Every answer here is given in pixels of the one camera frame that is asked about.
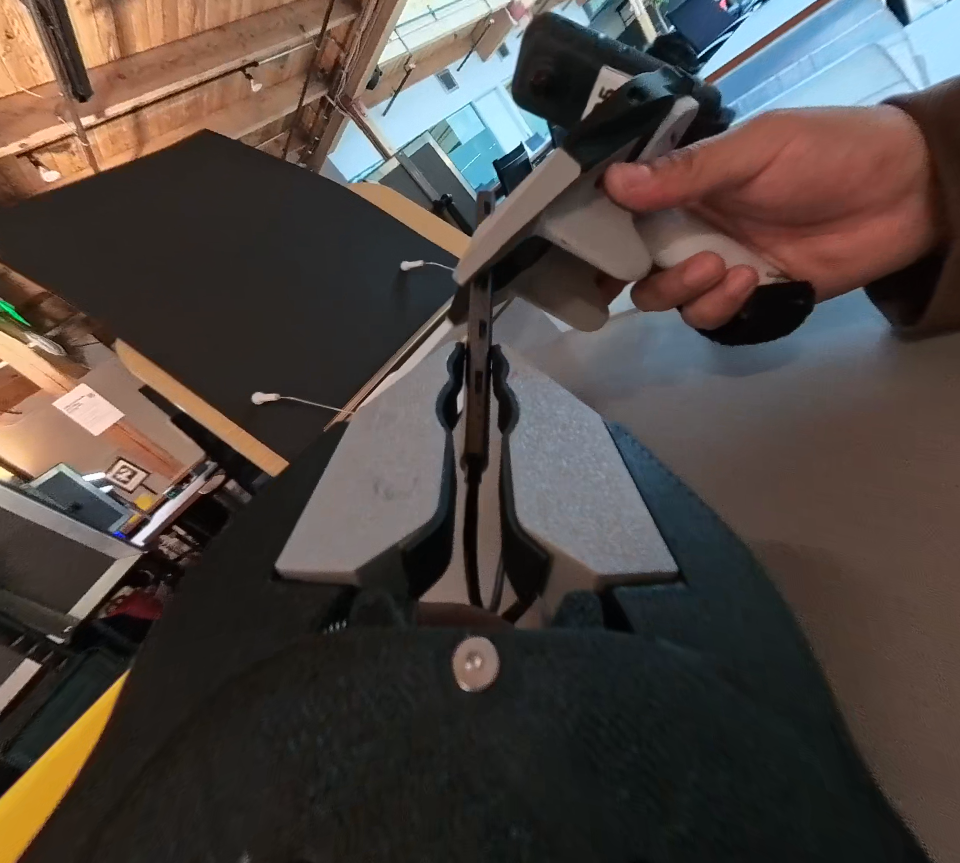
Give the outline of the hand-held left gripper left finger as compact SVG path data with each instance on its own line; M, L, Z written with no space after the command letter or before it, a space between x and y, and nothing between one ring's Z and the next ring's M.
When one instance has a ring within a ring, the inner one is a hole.
M275 561L284 580L424 596L453 551L466 346L449 343L346 426Z

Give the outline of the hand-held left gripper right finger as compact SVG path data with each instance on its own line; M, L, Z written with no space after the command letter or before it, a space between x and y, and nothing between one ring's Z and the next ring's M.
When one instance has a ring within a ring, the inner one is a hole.
M506 347L491 354L502 565L516 601L672 584L680 569L611 428Z

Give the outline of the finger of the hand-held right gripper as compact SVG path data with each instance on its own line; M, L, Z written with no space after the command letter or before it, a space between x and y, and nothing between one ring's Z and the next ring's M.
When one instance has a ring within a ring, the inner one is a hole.
M618 281L633 282L653 267L632 212L607 197L603 177L623 152L582 170L566 152L553 152L543 165L479 224L453 279L467 286L481 273L537 238L550 248Z
M593 332L609 318L601 283L625 281L618 251L508 251L484 266L495 302L518 299L571 329Z

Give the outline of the dark grey usb hub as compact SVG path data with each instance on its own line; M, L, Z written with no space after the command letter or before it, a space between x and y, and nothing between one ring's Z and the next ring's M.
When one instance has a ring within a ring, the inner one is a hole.
M490 349L493 318L491 263L479 265L468 287L463 375L462 470L479 484L489 460Z

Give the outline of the person's right forearm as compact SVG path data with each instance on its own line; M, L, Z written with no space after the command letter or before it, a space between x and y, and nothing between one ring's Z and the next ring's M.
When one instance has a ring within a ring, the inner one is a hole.
M932 219L940 241L930 253L873 281L866 294L899 330L916 337L959 328L959 77L888 98L918 126L929 152Z

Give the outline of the person's right hand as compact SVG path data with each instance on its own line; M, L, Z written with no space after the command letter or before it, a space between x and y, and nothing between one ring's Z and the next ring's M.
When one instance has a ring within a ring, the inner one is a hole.
M930 145L901 107L772 111L648 164L605 173L639 214L680 209L811 284L818 302L948 242Z

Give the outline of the black table mat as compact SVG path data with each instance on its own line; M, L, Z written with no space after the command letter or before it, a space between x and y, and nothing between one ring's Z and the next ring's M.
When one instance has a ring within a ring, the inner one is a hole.
M281 473L454 293L469 237L210 130L2 206L2 264L90 317L132 373Z

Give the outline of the silver equipment case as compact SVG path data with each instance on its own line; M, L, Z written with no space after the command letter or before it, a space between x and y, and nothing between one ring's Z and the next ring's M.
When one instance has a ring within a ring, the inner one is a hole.
M27 487L71 519L108 535L120 534L131 523L135 510L117 498L109 486L100 485L98 479L89 479L59 463L31 480Z

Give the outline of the white paper sign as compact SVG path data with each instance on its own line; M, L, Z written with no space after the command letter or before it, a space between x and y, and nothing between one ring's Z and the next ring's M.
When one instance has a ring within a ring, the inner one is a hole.
M69 389L52 406L93 437L105 435L125 419L121 409L85 383Z

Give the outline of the grey panel cabinet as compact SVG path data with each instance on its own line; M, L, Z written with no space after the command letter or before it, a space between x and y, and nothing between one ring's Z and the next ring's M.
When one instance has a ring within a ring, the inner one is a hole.
M2 621L65 644L142 557L137 546L1 485Z

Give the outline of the yellow plastic bin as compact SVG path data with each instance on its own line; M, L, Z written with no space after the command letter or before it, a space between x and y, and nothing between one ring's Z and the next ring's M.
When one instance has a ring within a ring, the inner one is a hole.
M125 672L1 797L1 861L18 862L76 782L102 737Z

